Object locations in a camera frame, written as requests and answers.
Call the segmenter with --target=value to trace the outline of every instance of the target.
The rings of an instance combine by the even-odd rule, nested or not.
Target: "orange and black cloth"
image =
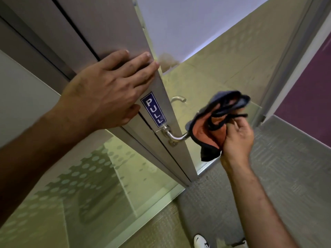
[[[198,111],[185,128],[201,146],[201,161],[208,162],[220,156],[226,138],[226,123],[232,118],[247,117],[239,114],[249,103],[250,97],[239,91],[220,91]]]

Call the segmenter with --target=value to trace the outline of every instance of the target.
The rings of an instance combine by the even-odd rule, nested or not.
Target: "pull sign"
[[[167,121],[152,92],[142,98],[140,101],[143,103],[158,127]]]

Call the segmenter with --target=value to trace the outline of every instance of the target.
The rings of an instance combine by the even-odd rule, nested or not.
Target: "gray carpet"
[[[301,247],[331,247],[331,149],[272,117],[255,129],[252,167]],[[122,247],[190,247],[200,233],[216,247],[244,233],[219,163]]]

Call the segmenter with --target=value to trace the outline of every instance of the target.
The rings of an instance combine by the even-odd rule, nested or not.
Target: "purple wall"
[[[331,147],[331,34],[275,115]]]

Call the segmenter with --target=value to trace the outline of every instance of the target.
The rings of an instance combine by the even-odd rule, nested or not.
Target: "hand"
[[[138,114],[134,104],[151,84],[158,62],[147,67],[150,53],[145,52],[114,70],[129,59],[126,50],[116,51],[81,71],[64,89],[52,111],[91,133],[127,124]]]
[[[244,117],[234,118],[226,125],[227,134],[221,154],[225,170],[233,166],[249,166],[249,155],[253,146],[254,132]]]

